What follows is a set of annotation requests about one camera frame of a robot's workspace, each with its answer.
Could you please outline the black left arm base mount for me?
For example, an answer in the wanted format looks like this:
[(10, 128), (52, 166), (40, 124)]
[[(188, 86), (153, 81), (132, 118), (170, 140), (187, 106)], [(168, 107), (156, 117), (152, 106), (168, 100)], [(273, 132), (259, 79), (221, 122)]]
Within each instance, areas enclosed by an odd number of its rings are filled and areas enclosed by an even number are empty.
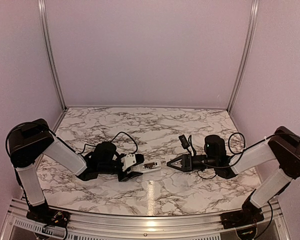
[(44, 198), (42, 204), (34, 206), (26, 200), (28, 205), (28, 212), (26, 217), (30, 220), (39, 222), (47, 226), (57, 226), (61, 228), (66, 228), (68, 226), (70, 213), (65, 210), (58, 210), (50, 208), (47, 200)]

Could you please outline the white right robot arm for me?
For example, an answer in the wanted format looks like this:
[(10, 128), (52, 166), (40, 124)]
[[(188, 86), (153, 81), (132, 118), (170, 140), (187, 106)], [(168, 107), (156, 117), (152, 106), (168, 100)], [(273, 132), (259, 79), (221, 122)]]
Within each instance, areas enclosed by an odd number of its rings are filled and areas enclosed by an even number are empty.
[(167, 162), (167, 166), (181, 172), (213, 169), (223, 179), (232, 179), (250, 169), (270, 167), (267, 177), (242, 204), (237, 219), (248, 224), (274, 196), (282, 193), (292, 180), (300, 177), (300, 136), (284, 126), (258, 142), (245, 146), (240, 152), (227, 154), (223, 138), (211, 134), (204, 139), (204, 154), (198, 154), (190, 139), (179, 137), (188, 154)]

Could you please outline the white battery cover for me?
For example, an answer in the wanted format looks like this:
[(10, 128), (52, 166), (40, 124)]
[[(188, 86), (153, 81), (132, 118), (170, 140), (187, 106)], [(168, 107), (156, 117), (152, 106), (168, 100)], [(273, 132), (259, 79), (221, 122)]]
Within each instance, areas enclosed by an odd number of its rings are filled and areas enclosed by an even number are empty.
[(170, 157), (170, 156), (165, 156), (165, 158), (164, 158), (164, 159), (165, 159), (165, 161), (166, 161), (166, 162), (169, 162), (169, 161), (173, 160), (173, 158), (172, 158), (172, 157)]

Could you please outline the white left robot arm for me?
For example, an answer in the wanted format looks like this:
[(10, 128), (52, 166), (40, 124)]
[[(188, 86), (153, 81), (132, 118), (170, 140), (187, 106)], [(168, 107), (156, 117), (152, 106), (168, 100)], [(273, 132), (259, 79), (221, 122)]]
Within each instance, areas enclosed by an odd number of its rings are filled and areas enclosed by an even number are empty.
[(128, 181), (141, 175), (133, 167), (145, 161), (143, 154), (118, 153), (111, 141), (97, 144), (86, 155), (77, 153), (56, 136), (43, 118), (15, 126), (6, 137), (5, 148), (28, 205), (34, 207), (34, 215), (43, 223), (50, 222), (54, 215), (48, 208), (35, 168), (37, 159), (42, 155), (84, 182), (97, 179), (100, 174), (116, 175), (119, 182)]

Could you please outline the white remote control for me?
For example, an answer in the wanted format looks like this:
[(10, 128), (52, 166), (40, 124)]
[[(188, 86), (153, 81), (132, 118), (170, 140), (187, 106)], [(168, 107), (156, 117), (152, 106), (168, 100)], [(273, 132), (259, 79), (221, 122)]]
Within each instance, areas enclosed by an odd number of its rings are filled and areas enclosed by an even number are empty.
[(162, 168), (162, 164), (160, 161), (153, 161), (153, 162), (142, 163), (135, 166), (134, 171), (145, 174), (145, 173), (158, 171), (161, 168)]

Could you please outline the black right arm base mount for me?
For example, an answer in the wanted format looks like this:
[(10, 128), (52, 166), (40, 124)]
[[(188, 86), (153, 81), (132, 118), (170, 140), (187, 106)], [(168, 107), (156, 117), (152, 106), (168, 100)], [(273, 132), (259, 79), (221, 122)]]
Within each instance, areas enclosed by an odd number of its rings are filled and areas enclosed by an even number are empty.
[(224, 229), (231, 229), (256, 224), (263, 221), (265, 217), (262, 209), (254, 206), (250, 198), (247, 198), (242, 204), (241, 210), (222, 213), (220, 219)]

